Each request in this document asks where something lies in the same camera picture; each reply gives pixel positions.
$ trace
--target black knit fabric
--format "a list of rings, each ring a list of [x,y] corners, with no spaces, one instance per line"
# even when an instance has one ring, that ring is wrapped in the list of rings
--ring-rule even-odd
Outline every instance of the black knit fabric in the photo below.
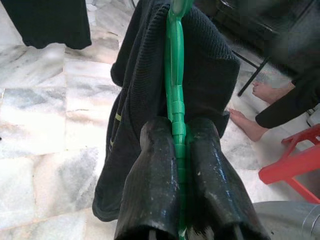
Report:
[[[109,119],[106,159],[95,189],[93,212],[102,221],[118,217],[126,177],[141,149],[143,125],[167,116],[164,80],[169,0],[140,0],[111,76],[122,91]],[[240,64],[214,24],[193,7],[182,19],[185,121],[206,117],[222,136]]]
[[[85,0],[1,0],[26,46],[91,45]]]

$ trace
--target marble floor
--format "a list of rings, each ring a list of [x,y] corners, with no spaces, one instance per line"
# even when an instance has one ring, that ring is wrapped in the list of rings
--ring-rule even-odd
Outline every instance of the marble floor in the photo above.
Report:
[[[113,239],[116,221],[100,222],[91,204],[109,114],[120,91],[110,69],[133,7],[130,0],[87,0],[87,11],[91,46],[35,49],[24,46],[0,4],[0,240]],[[236,92],[253,71],[242,63],[229,103],[250,118],[265,103],[250,89],[241,98]],[[257,79],[273,86],[290,80],[272,65]],[[228,123],[222,149],[254,203],[303,201],[282,182],[263,184],[258,171],[279,158],[282,138],[308,127],[306,118],[270,130],[257,143]]]

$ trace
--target red plastic stool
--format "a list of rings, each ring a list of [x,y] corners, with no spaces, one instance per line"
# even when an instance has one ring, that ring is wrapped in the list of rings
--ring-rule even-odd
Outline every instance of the red plastic stool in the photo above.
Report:
[[[282,143],[289,144],[288,148],[277,162],[263,167],[259,171],[261,181],[265,184],[285,181],[308,202],[320,204],[320,199],[295,179],[297,175],[320,169],[320,141],[317,139],[318,136],[320,136],[320,124],[283,139]],[[290,155],[296,145],[304,140],[309,140],[314,146]]]

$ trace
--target person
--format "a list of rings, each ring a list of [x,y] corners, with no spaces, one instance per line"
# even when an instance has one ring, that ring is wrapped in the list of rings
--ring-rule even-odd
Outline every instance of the person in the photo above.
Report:
[[[320,66],[305,70],[282,88],[254,82],[252,94],[270,104],[255,121],[235,109],[229,111],[231,120],[250,140],[257,142],[269,129],[289,122],[320,103]]]

